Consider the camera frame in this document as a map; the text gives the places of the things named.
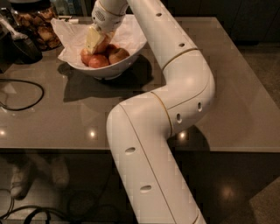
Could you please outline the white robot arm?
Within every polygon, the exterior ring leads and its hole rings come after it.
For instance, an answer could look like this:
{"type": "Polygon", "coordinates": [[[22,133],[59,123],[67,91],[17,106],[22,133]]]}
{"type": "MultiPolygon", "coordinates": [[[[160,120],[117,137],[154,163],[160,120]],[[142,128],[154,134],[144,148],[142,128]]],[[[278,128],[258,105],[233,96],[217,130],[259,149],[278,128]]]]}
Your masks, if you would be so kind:
{"type": "Polygon", "coordinates": [[[108,145],[138,224],[206,224],[167,140],[194,125],[214,99],[201,51],[160,0],[96,0],[94,22],[116,30],[126,10],[139,23],[165,84],[108,114],[108,145]]]}

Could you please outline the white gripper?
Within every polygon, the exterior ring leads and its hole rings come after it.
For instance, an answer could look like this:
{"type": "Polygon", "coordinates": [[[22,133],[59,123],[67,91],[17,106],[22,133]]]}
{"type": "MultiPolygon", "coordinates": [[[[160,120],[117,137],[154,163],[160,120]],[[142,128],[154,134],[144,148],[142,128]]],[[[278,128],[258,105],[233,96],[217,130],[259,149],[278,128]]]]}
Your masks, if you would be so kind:
{"type": "MultiPolygon", "coordinates": [[[[95,0],[92,10],[93,22],[103,32],[114,32],[122,23],[129,5],[127,0],[95,0]]],[[[85,47],[94,53],[104,40],[104,34],[90,26],[87,30],[85,47]]]]}

